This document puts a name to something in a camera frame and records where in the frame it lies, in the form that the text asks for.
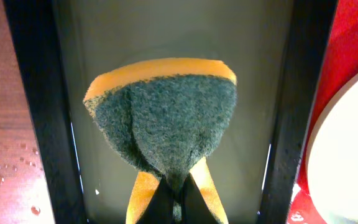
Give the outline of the green yellow sponge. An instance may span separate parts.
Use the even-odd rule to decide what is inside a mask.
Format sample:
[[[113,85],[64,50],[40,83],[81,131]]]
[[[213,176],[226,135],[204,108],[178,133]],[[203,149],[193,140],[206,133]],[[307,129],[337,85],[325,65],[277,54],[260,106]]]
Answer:
[[[83,103],[119,156],[137,171],[126,212],[136,223],[164,177],[182,223],[181,189],[190,173],[209,211],[227,223],[206,159],[219,146],[237,100],[237,78],[222,61],[161,58],[96,77]]]

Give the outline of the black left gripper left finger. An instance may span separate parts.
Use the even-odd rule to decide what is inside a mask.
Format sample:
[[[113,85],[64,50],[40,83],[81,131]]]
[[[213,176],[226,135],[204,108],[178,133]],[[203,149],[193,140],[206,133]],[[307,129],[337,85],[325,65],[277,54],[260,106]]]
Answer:
[[[174,194],[163,177],[136,224],[172,224]]]

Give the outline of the light green plate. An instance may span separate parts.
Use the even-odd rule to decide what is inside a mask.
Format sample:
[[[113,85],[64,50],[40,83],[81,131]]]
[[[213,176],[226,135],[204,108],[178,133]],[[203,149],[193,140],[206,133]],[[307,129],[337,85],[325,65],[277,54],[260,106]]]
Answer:
[[[327,223],[358,223],[358,74],[320,114],[306,174],[313,204]]]

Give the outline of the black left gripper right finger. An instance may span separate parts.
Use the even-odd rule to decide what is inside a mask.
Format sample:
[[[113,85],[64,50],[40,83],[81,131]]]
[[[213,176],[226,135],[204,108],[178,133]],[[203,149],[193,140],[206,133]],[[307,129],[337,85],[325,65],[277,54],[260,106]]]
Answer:
[[[180,199],[183,224],[218,224],[190,173],[183,183]]]

